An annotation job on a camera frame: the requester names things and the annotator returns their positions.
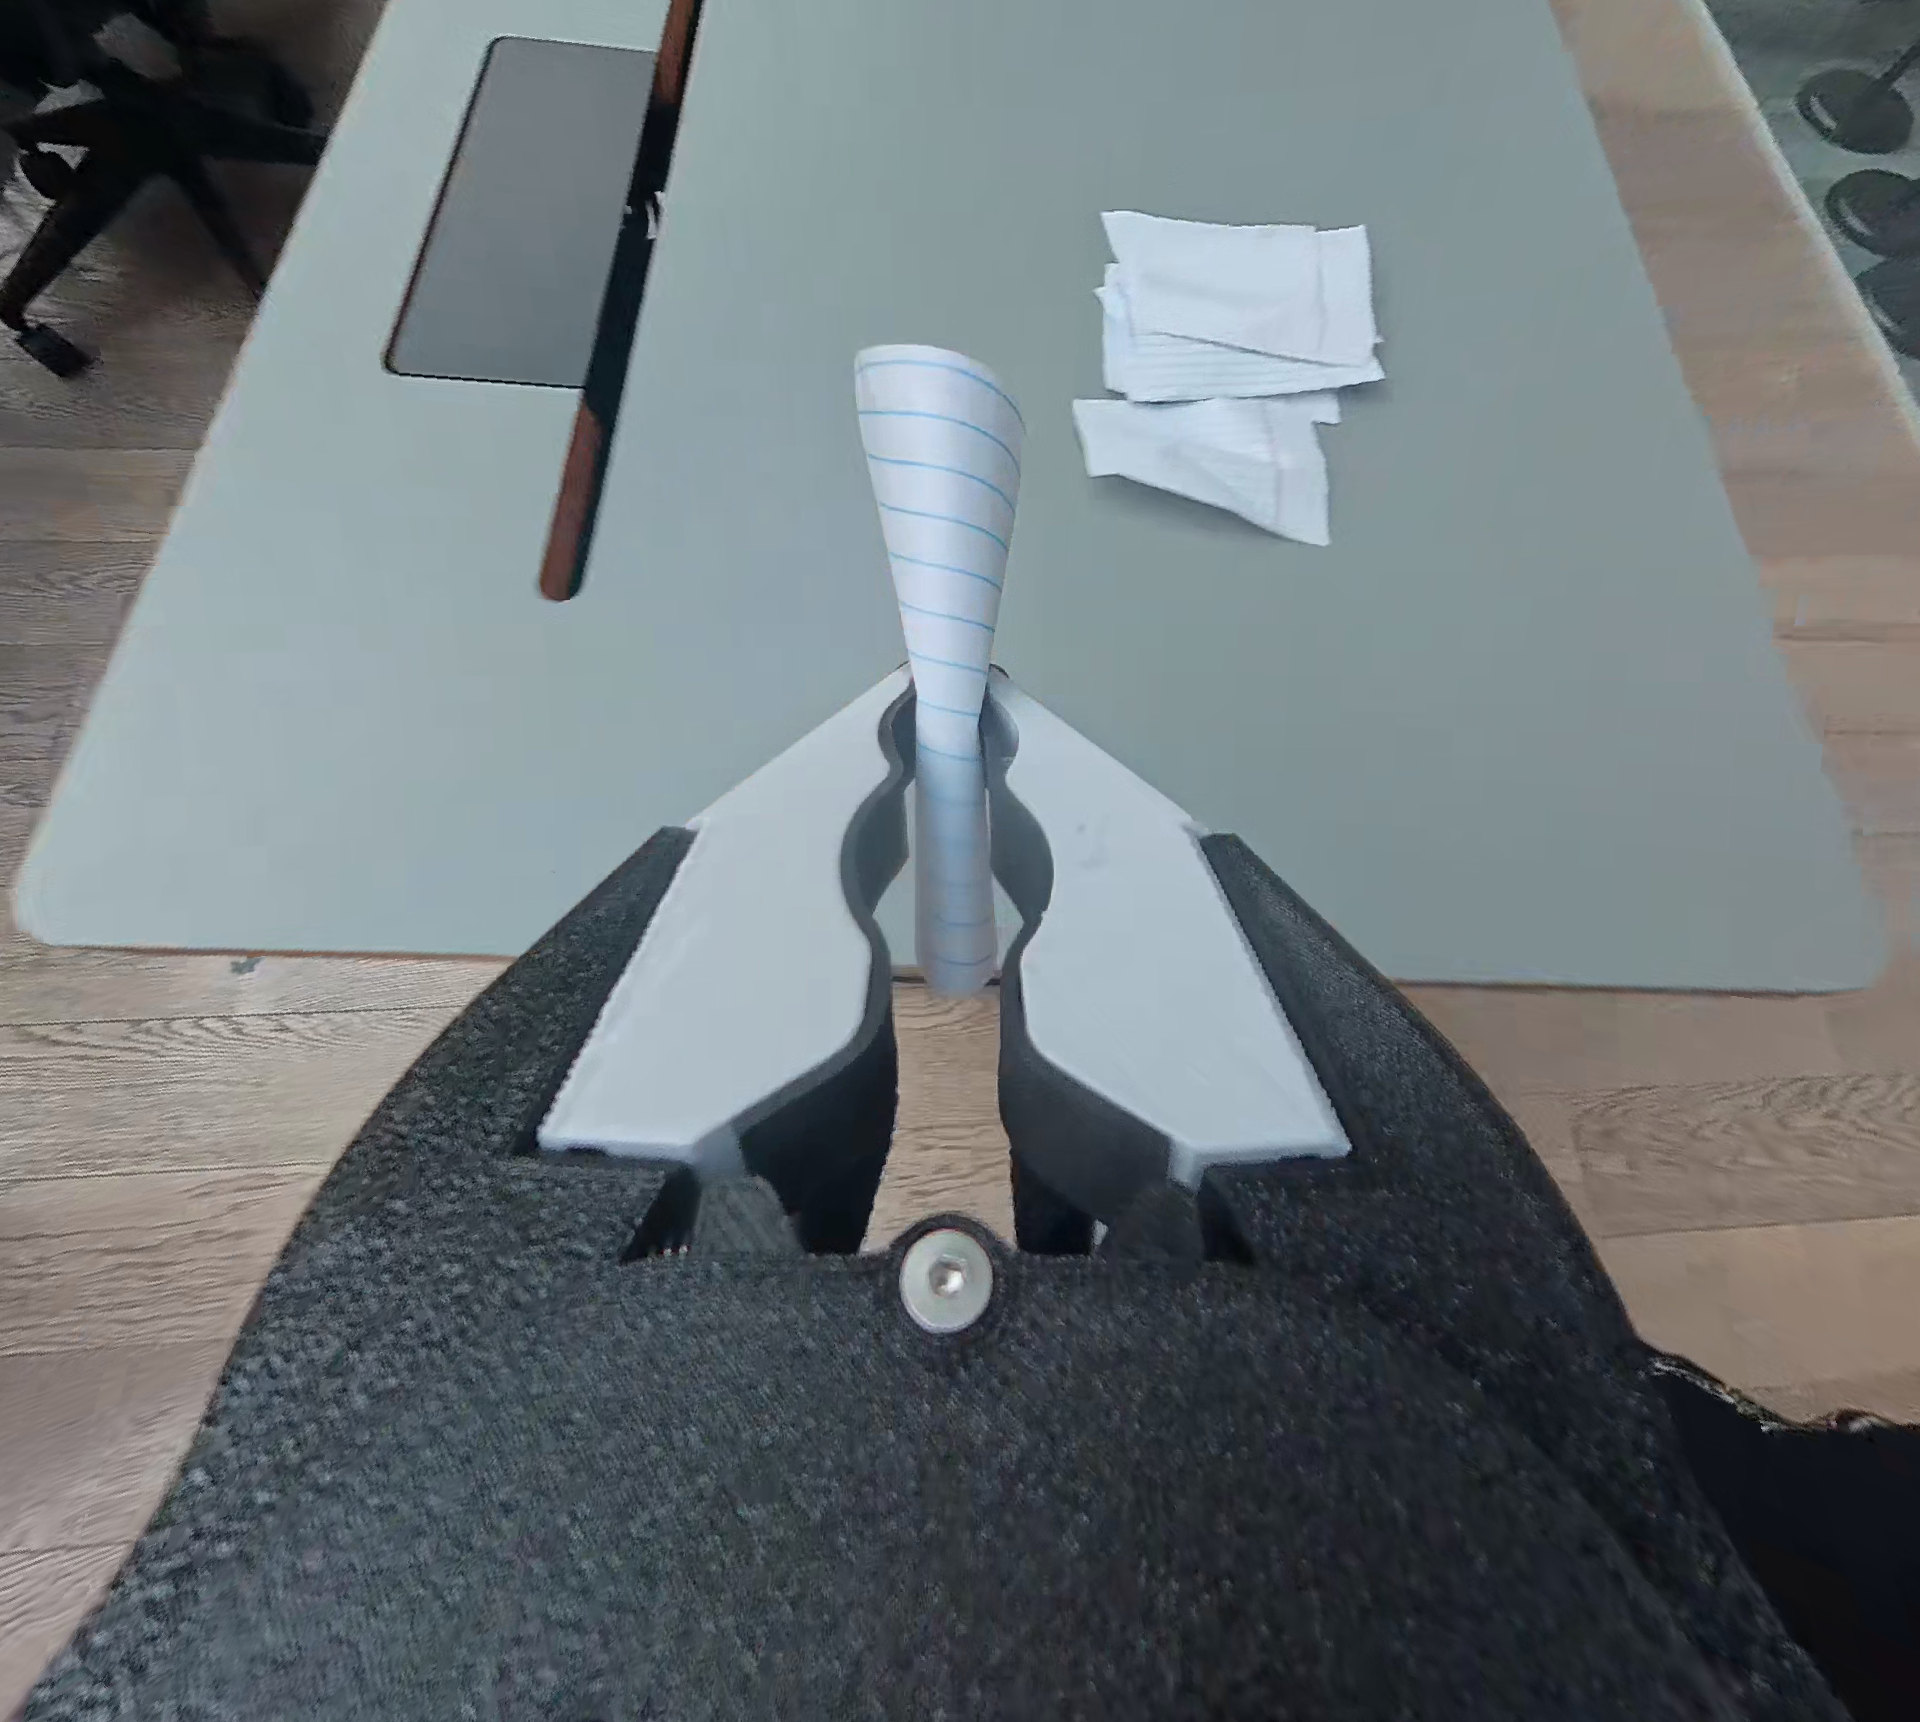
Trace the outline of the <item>grey desk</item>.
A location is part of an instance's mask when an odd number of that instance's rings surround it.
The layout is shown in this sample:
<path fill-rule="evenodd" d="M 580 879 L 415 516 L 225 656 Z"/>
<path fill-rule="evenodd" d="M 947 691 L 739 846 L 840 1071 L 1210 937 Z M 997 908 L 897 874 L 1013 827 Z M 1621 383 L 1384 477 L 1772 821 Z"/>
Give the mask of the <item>grey desk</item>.
<path fill-rule="evenodd" d="M 483 54 L 388 0 L 16 925 L 510 957 L 901 659 L 852 362 L 1027 421 L 997 659 L 1418 984 L 1861 989 L 1885 908 L 1548 0 L 708 0 L 588 578 L 573 402 L 383 368 Z M 1330 547 L 1092 480 L 1102 212 L 1367 226 Z"/>

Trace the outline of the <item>cut lined paper pieces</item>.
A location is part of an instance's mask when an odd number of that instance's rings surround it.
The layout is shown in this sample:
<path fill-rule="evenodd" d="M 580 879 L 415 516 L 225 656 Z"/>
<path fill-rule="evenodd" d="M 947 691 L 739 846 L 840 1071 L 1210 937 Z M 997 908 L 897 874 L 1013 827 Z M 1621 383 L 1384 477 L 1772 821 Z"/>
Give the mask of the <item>cut lined paper pieces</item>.
<path fill-rule="evenodd" d="M 1376 389 L 1364 226 L 1221 226 L 1102 212 L 1102 398 L 1072 405 L 1092 480 L 1131 483 L 1323 549 L 1320 430 Z"/>

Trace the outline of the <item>dark cloth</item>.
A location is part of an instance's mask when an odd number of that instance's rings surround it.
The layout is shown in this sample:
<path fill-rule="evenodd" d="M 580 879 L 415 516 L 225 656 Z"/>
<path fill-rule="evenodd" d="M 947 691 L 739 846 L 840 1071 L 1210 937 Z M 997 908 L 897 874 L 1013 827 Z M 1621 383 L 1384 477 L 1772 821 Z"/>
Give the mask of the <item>dark cloth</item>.
<path fill-rule="evenodd" d="M 1854 1719 L 1918 1719 L 1918 1423 L 1787 1420 L 1658 1356 L 1693 1474 Z"/>

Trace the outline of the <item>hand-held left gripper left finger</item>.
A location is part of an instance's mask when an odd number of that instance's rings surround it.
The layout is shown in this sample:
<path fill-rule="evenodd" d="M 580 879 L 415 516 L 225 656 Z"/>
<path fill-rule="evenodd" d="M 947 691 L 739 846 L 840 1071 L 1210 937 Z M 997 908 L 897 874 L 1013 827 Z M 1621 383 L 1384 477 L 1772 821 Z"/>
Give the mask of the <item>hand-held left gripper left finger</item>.
<path fill-rule="evenodd" d="M 539 1152 L 742 1172 L 748 1132 L 881 1028 L 876 908 L 907 865 L 894 723 L 907 669 L 691 819 L 609 1001 L 539 1121 Z"/>

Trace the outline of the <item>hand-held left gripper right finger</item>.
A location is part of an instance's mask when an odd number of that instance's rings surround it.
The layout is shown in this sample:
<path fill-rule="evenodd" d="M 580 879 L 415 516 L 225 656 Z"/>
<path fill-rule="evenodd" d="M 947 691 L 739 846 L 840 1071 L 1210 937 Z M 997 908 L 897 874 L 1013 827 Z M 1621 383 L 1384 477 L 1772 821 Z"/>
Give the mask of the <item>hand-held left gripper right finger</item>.
<path fill-rule="evenodd" d="M 1004 957 L 999 1115 L 1045 1185 L 1200 1185 L 1352 1139 L 1202 830 L 1004 675 L 986 695 Z"/>

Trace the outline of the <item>narrow lined paper piece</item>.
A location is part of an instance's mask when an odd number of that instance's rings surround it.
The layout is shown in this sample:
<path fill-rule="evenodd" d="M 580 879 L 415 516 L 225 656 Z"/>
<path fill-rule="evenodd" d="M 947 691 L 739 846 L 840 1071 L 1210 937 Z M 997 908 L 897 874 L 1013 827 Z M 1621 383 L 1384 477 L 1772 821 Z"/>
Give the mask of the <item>narrow lined paper piece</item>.
<path fill-rule="evenodd" d="M 997 976 L 981 715 L 1027 428 L 983 362 L 934 345 L 863 348 L 853 402 L 913 681 L 917 957 L 929 989 L 978 993 Z"/>

